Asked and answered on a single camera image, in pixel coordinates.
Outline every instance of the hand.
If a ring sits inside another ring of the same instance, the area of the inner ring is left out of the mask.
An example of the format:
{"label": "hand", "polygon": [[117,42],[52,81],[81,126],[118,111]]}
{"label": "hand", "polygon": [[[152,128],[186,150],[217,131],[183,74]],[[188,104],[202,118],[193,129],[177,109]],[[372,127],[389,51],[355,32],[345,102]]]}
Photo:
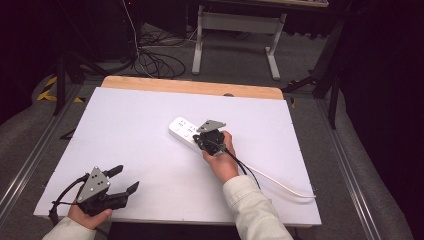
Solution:
{"label": "hand", "polygon": [[[225,137],[225,146],[235,156],[236,153],[234,151],[231,134],[227,131],[222,131],[222,133]],[[211,156],[206,151],[202,151],[202,153],[203,158],[222,183],[226,183],[231,178],[239,175],[237,163],[228,153],[223,153],[218,156]]]}
{"label": "hand", "polygon": [[89,216],[85,214],[78,205],[72,205],[68,212],[68,217],[88,229],[95,229],[112,215],[112,209],[106,209],[103,212]]}

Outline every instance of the cable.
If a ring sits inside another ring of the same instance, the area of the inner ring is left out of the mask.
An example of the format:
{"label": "cable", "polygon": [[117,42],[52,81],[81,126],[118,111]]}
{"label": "cable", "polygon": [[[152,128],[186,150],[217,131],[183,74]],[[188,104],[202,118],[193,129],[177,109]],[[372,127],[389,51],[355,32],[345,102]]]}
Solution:
{"label": "cable", "polygon": [[[195,34],[196,32],[197,32],[197,28],[193,31],[193,33],[191,34],[191,36],[190,36],[190,37],[186,40],[186,42],[185,42],[184,44],[182,44],[182,45],[177,45],[177,46],[174,46],[174,45],[144,46],[143,48],[161,48],[161,47],[179,48],[179,47],[182,47],[182,46],[186,45],[188,42],[192,41],[191,39],[193,38],[193,36],[194,36],[194,34]],[[175,40],[181,40],[181,39],[170,39],[170,40],[168,40],[168,41],[175,41]],[[163,42],[168,42],[168,41],[161,40],[161,41],[159,41],[158,43],[163,43]]]}
{"label": "cable", "polygon": [[[212,142],[212,141],[210,141],[210,140],[207,140],[208,142],[210,142],[210,143],[212,143],[212,144],[214,144],[214,145],[217,145],[217,146],[219,146],[219,144],[217,144],[217,143],[215,143],[215,142]],[[228,148],[225,148],[225,150],[224,150],[228,155],[230,155],[230,157],[232,157],[233,159],[234,159],[234,161],[236,161],[237,162],[237,164],[240,166],[240,165],[243,165],[244,167],[246,167],[248,170],[249,170],[249,172],[252,174],[252,176],[255,178],[255,181],[256,181],[256,184],[258,184],[258,187],[259,187],[259,182],[258,182],[258,180],[256,179],[256,176],[253,174],[253,172],[251,171],[251,170],[253,170],[253,171],[255,171],[255,172],[257,172],[257,173],[259,173],[260,175],[262,175],[262,176],[264,176],[265,178],[268,178],[269,180],[271,180],[272,182],[274,182],[275,184],[277,184],[278,186],[280,186],[280,187],[282,187],[282,188],[284,188],[284,189],[286,189],[287,191],[289,191],[289,192],[291,192],[291,193],[293,193],[294,195],[296,195],[296,196],[298,196],[298,197],[302,197],[302,198],[316,198],[316,195],[305,195],[305,194],[301,194],[301,193],[298,193],[298,192],[295,192],[295,191],[293,191],[293,190],[291,190],[290,188],[288,188],[288,187],[286,187],[286,186],[284,186],[283,184],[281,184],[281,183],[279,183],[277,180],[275,180],[275,179],[273,179],[273,178],[271,178],[270,176],[268,176],[268,175],[266,175],[265,173],[263,173],[263,172],[261,172],[261,171],[259,171],[259,170],[257,170],[257,169],[255,169],[255,168],[252,168],[252,167],[250,167],[250,166],[247,166],[246,164],[244,164],[242,161],[240,161],[238,158],[236,158],[236,156],[234,156],[229,150],[228,150]],[[246,171],[243,169],[243,167],[241,167],[241,169],[242,169],[242,171],[243,171],[243,173],[246,175]]]}
{"label": "cable", "polygon": [[[73,29],[75,30],[75,32],[78,34],[78,36],[80,37],[80,39],[82,40],[82,42],[84,43],[85,47],[88,49],[88,51],[90,52],[90,54],[96,58],[97,60],[101,59],[99,56],[96,55],[96,53],[94,53],[94,51],[91,49],[90,45],[88,44],[88,42],[85,40],[85,38],[83,37],[82,33],[78,30],[77,26],[75,25],[75,23],[73,22],[72,18],[69,16],[67,10],[65,9],[65,7],[62,5],[60,0],[56,0],[57,4],[59,5],[59,7],[62,9],[66,19],[68,20],[68,22],[72,25]],[[126,68],[128,68],[132,62],[135,59],[131,58],[128,60],[127,63],[123,64],[122,66],[119,66],[117,68],[113,68],[113,69],[108,69],[106,70],[107,72],[113,74],[113,73],[117,73],[120,72]],[[90,71],[89,69],[85,69],[82,68],[82,71],[89,74],[89,75],[98,75],[98,73],[94,72],[94,71]]]}
{"label": "cable", "polygon": [[76,203],[68,203],[68,202],[59,202],[58,204],[65,204],[65,205],[77,205]]}
{"label": "cable", "polygon": [[280,187],[282,187],[282,188],[286,189],[287,191],[289,191],[289,192],[293,193],[294,195],[296,195],[296,196],[298,196],[298,197],[303,197],[303,198],[316,198],[316,195],[305,195],[305,194],[297,193],[297,192],[295,192],[295,191],[291,190],[290,188],[288,188],[288,187],[284,186],[283,184],[281,184],[281,183],[277,182],[275,179],[271,178],[270,176],[266,175],[265,173],[260,172],[259,170],[254,169],[254,168],[252,168],[252,167],[250,167],[250,166],[247,166],[247,167],[248,167],[249,169],[252,169],[253,171],[255,171],[255,172],[259,173],[260,175],[262,175],[262,176],[264,176],[264,177],[268,178],[269,180],[273,181],[273,182],[274,182],[275,184],[277,184],[278,186],[280,186]]}
{"label": "cable", "polygon": [[151,31],[151,32],[146,32],[142,37],[141,40],[145,40],[143,43],[141,43],[142,45],[154,45],[156,43],[160,43],[166,39],[170,39],[170,38],[176,38],[175,36],[173,36],[170,33],[167,33],[164,37],[161,37],[162,34],[164,32],[161,31]]}
{"label": "cable", "polygon": [[71,190],[75,185],[77,185],[80,182],[86,182],[88,177],[90,176],[90,174],[86,173],[84,176],[78,178],[77,180],[75,180],[73,183],[71,183],[71,185],[69,185],[57,198],[56,201],[53,202],[53,207],[52,209],[50,209],[49,211],[49,218],[53,223],[53,227],[56,226],[59,223],[59,216],[57,215],[57,206],[59,206],[59,204],[61,204],[62,202],[60,200],[62,200],[62,198],[65,196],[66,193],[69,192],[69,190]]}
{"label": "cable", "polygon": [[[151,60],[151,62],[150,63],[147,63],[146,58],[143,55],[147,56]],[[159,72],[160,72],[160,69],[162,69],[162,66],[164,65],[164,62],[162,60],[154,59],[154,56],[152,56],[151,54],[146,53],[146,52],[142,52],[142,54],[140,55],[140,57],[138,59],[138,63],[142,67],[144,73],[139,72],[137,70],[137,66],[134,65],[134,70],[137,73],[142,74],[142,75],[147,75],[147,76],[150,76],[152,78],[153,78],[153,74],[157,73],[157,78],[160,78],[160,73]],[[154,65],[154,68],[156,70],[150,72],[149,71],[149,66],[150,65]]]}
{"label": "cable", "polygon": [[[182,68],[183,68],[183,70],[180,72],[180,73],[177,73],[177,74],[173,74],[172,75],[172,77],[171,77],[171,79],[173,79],[173,78],[175,78],[175,77],[179,77],[179,76],[182,76],[184,73],[185,73],[185,71],[186,71],[186,66],[184,65],[184,63],[183,62],[181,62],[180,60],[178,60],[177,58],[175,58],[175,57],[172,57],[172,56],[169,56],[169,55],[165,55],[165,54],[160,54],[160,53],[153,53],[153,52],[150,52],[149,50],[146,50],[146,49],[143,49],[143,51],[144,51],[144,53],[148,53],[148,54],[151,54],[151,55],[157,55],[157,56],[162,56],[162,57],[166,57],[166,58],[171,58],[171,59],[173,59],[173,60],[175,60],[175,61],[177,61],[181,66],[182,66]],[[171,66],[169,66],[167,63],[165,63],[165,61],[163,61],[162,59],[159,59],[159,58],[156,58],[158,61],[161,61],[161,62],[163,62],[163,64],[165,65],[165,66],[167,66],[169,69],[171,69],[171,71],[173,71],[174,72],[174,70],[172,69],[172,67]]]}
{"label": "cable", "polygon": [[[126,14],[127,14],[127,17],[128,17],[128,20],[130,21],[130,23],[131,23],[131,28],[133,29],[133,33],[134,33],[134,44],[135,44],[135,51],[136,51],[136,54],[137,54],[137,59],[140,59],[140,53],[138,52],[138,45],[137,45],[137,32],[135,31],[135,27],[134,27],[134,24],[133,24],[133,22],[132,22],[132,20],[131,20],[131,16],[130,16],[130,13],[128,12],[128,9],[127,9],[127,5],[125,4],[125,0],[122,0],[122,4],[124,5],[124,9],[125,9],[125,12],[126,12]],[[143,71],[149,76],[149,77],[151,77],[151,78],[154,78],[152,75],[150,75],[145,69],[144,69],[144,67],[143,67],[143,65],[141,65],[140,64],[140,66],[141,66],[141,69],[143,69]]]}
{"label": "cable", "polygon": [[141,63],[141,61],[140,61],[140,55],[137,53],[137,55],[138,55],[138,63],[139,63],[139,65],[140,65],[140,67],[141,67],[141,69],[143,70],[143,72],[144,73],[142,73],[142,72],[139,72],[138,70],[137,70],[137,65],[135,64],[135,62],[134,62],[134,64],[133,64],[133,66],[131,67],[131,68],[134,68],[134,70],[138,73],[138,74],[140,74],[140,75],[143,75],[143,76],[147,76],[147,77],[151,77],[151,78],[154,78],[151,74],[152,73],[149,73],[148,72],[148,70],[146,70],[146,69],[144,69],[144,67],[143,67],[143,64]]}
{"label": "cable", "polygon": [[261,189],[261,186],[259,185],[258,179],[256,179],[255,174],[253,174],[253,172],[250,170],[250,168],[248,166],[246,166],[242,161],[240,161],[238,158],[236,158],[236,156],[234,156],[229,150],[228,148],[225,148],[224,150],[228,155],[230,155],[230,157],[232,157],[234,159],[234,161],[236,161],[236,163],[240,166],[241,170],[243,171],[244,175],[247,175],[246,170],[244,170],[244,168],[247,168],[247,170],[249,170],[249,172],[252,174],[253,178],[256,181],[256,184],[258,185],[258,188]]}

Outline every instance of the black cable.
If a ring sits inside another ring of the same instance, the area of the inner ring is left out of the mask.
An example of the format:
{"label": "black cable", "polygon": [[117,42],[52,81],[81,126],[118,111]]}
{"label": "black cable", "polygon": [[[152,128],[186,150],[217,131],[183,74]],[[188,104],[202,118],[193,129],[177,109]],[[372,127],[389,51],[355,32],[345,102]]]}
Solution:
{"label": "black cable", "polygon": [[[137,65],[135,65],[135,64],[133,65],[133,68],[134,68],[134,70],[135,70],[137,73],[139,73],[139,74],[140,74],[140,75],[142,75],[142,76],[146,76],[146,77],[153,77],[152,75],[154,75],[155,73],[157,73],[157,71],[159,70],[159,67],[157,67],[157,65],[156,65],[156,63],[154,62],[154,60],[153,60],[153,59],[151,59],[151,60],[152,60],[152,62],[147,63],[146,58],[145,58],[143,55],[146,55],[146,56],[147,56],[147,54],[139,54],[138,62],[139,62],[139,64],[140,64],[140,66],[143,68],[144,73],[143,73],[143,72],[139,72],[139,71],[138,71],[138,69],[137,69]],[[149,72],[149,66],[150,66],[150,65],[155,65],[156,71]]]}
{"label": "black cable", "polygon": [[155,73],[157,73],[158,78],[160,78],[160,70],[159,70],[159,67],[158,67],[157,61],[155,61],[155,60],[153,59],[153,57],[150,55],[150,53],[146,54],[146,56],[147,56],[148,58],[150,58],[150,60],[152,60],[152,63],[153,63],[153,65],[155,65],[155,68],[156,68]]}
{"label": "black cable", "polygon": [[59,202],[59,203],[58,203],[58,205],[59,205],[59,204],[65,204],[65,205],[77,205],[76,203],[68,203],[68,202]]}
{"label": "black cable", "polygon": [[186,66],[184,65],[184,63],[183,62],[181,62],[180,60],[178,60],[177,58],[175,58],[175,57],[172,57],[172,56],[169,56],[169,55],[165,55],[165,54],[160,54],[160,53],[152,53],[152,52],[150,52],[149,50],[144,50],[144,51],[147,51],[147,52],[149,52],[149,54],[153,54],[153,55],[157,55],[157,56],[162,56],[162,57],[166,57],[166,58],[171,58],[171,59],[173,59],[173,60],[175,60],[175,61],[177,61],[182,67],[183,67],[183,70],[180,72],[180,73],[178,73],[178,74],[174,74],[173,76],[172,76],[172,78],[171,79],[173,79],[173,78],[175,78],[175,77],[179,77],[179,76],[182,76],[184,73],[185,73],[185,71],[186,71]]}
{"label": "black cable", "polygon": [[149,75],[149,74],[148,74],[147,70],[145,70],[145,73],[143,73],[143,72],[139,72],[139,71],[137,70],[137,65],[136,65],[135,63],[133,64],[133,66],[131,67],[131,69],[134,69],[134,71],[135,71],[136,73],[138,73],[138,75],[134,75],[134,76],[136,76],[136,77],[138,77],[138,76],[151,77],[151,75]]}
{"label": "black cable", "polygon": [[71,185],[69,185],[57,198],[56,201],[53,202],[53,207],[52,209],[50,209],[49,211],[49,218],[53,223],[53,227],[56,226],[59,223],[59,216],[57,215],[57,206],[59,206],[59,204],[61,204],[62,198],[65,196],[66,193],[69,192],[69,190],[71,190],[75,185],[77,185],[80,182],[86,182],[88,177],[90,176],[90,174],[86,173],[84,176],[78,178],[77,180],[75,180],[73,183],[71,183]]}
{"label": "black cable", "polygon": [[167,64],[163,59],[160,59],[160,58],[156,57],[155,56],[156,55],[155,53],[151,53],[150,52],[148,55],[150,56],[151,59],[154,59],[160,65],[160,67],[158,67],[158,71],[166,68],[166,72],[163,74],[164,76],[166,76],[171,71],[172,74],[171,74],[171,77],[170,78],[173,79],[175,77],[175,71],[174,71],[174,69],[169,64]]}
{"label": "black cable", "polygon": [[[178,36],[175,36],[171,33],[166,33],[166,35],[164,37],[162,37],[161,35],[164,34],[165,32],[161,32],[161,31],[151,31],[151,32],[147,32],[145,33],[140,40],[145,40],[145,42],[140,42],[140,44],[142,45],[147,45],[147,46],[158,46],[158,44],[160,44],[159,46],[174,46],[177,45],[178,43],[174,43],[174,44],[170,44],[170,45],[165,45],[162,44],[161,42],[167,39],[173,39],[173,38],[180,38]],[[180,43],[186,41],[186,39],[180,38]]]}
{"label": "black cable", "polygon": [[70,137],[69,135],[73,134],[75,132],[75,130],[77,130],[76,128],[72,129],[71,131],[63,134],[62,136],[60,136],[60,139],[62,140],[71,140],[72,137]]}
{"label": "black cable", "polygon": [[[234,161],[236,161],[236,163],[239,164],[239,166],[243,165],[245,168],[247,168],[247,170],[249,170],[249,172],[252,174],[253,178],[255,179],[256,184],[258,185],[258,188],[261,189],[261,186],[259,185],[258,179],[256,179],[256,176],[255,176],[255,174],[253,174],[252,170],[250,170],[250,168],[248,166],[246,166],[242,161],[240,161],[236,156],[234,156],[230,152],[230,150],[228,150],[228,148],[225,148],[224,152],[226,152],[228,155],[230,155],[230,157],[232,157],[234,159]],[[246,171],[244,170],[244,167],[241,167],[241,169],[242,169],[243,173],[245,175],[247,175]]]}

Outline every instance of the table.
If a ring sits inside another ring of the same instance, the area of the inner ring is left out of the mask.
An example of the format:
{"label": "table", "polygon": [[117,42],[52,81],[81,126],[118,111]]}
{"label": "table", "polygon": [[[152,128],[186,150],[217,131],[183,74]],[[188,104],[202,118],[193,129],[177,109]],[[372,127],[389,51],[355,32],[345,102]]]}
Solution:
{"label": "table", "polygon": [[[297,7],[315,7],[325,8],[328,3],[309,2],[302,0],[257,0],[257,1],[205,1],[208,2],[226,2],[231,4],[237,2],[239,5],[262,5],[262,4],[279,4],[285,6]],[[277,63],[275,61],[274,53],[280,39],[281,32],[284,27],[287,14],[286,10],[282,10],[280,18],[266,18],[254,16],[241,16],[222,13],[209,13],[204,12],[204,5],[199,6],[198,20],[197,20],[197,40],[194,52],[192,74],[198,75],[200,73],[200,64],[202,59],[202,32],[203,29],[227,30],[227,31],[242,31],[263,34],[274,34],[274,39],[271,47],[265,48],[268,64],[274,80],[280,80],[280,73],[278,71]]]}
{"label": "table", "polygon": [[[254,97],[245,97],[249,91]],[[236,97],[217,96],[229,92]],[[260,98],[258,92],[270,99]],[[206,116],[226,122],[242,161],[297,192],[312,195],[287,104],[279,89],[107,77],[93,94],[34,214],[45,217],[51,201],[84,171],[94,166],[107,170],[122,164],[124,170],[111,180],[108,193],[122,192],[138,180],[140,186],[130,196],[127,207],[114,212],[112,221],[234,224],[221,193],[222,185],[209,166],[198,153],[168,133],[167,126],[176,116],[199,125],[207,120]],[[252,128],[252,124],[262,128]],[[266,138],[258,141],[259,136]],[[260,175],[257,178],[284,224],[321,224],[315,199],[296,197]],[[70,191],[63,201],[72,201],[76,191]],[[59,216],[66,213],[66,206],[58,209]]]}

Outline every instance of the table leg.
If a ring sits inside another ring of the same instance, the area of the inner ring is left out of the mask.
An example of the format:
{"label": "table leg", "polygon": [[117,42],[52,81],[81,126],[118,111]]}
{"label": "table leg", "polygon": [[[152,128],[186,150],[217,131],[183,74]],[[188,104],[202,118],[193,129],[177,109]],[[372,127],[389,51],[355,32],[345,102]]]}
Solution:
{"label": "table leg", "polygon": [[197,40],[196,40],[196,49],[194,50],[194,59],[193,59],[193,68],[191,73],[193,75],[199,75],[200,73],[200,63],[202,60],[202,16],[203,16],[204,6],[199,6],[198,16],[197,16]]}
{"label": "table leg", "polygon": [[286,21],[287,14],[281,14],[280,21],[277,24],[277,28],[274,33],[274,42],[271,47],[266,47],[265,52],[268,58],[269,67],[272,73],[272,79],[280,80],[280,73],[278,72],[277,63],[275,62],[274,52],[277,48],[278,41],[280,40],[281,32],[283,30],[284,23]]}
{"label": "table leg", "polygon": [[65,106],[65,98],[66,98],[65,81],[66,81],[65,56],[64,54],[60,54],[57,57],[57,81],[56,81],[57,102],[56,102],[56,109],[54,110],[53,116],[57,116],[59,112],[62,110],[63,106]]}
{"label": "table leg", "polygon": [[340,78],[336,75],[333,86],[331,87],[330,106],[328,109],[328,121],[330,122],[331,128],[336,129],[336,109],[337,99],[339,97],[340,89]]}

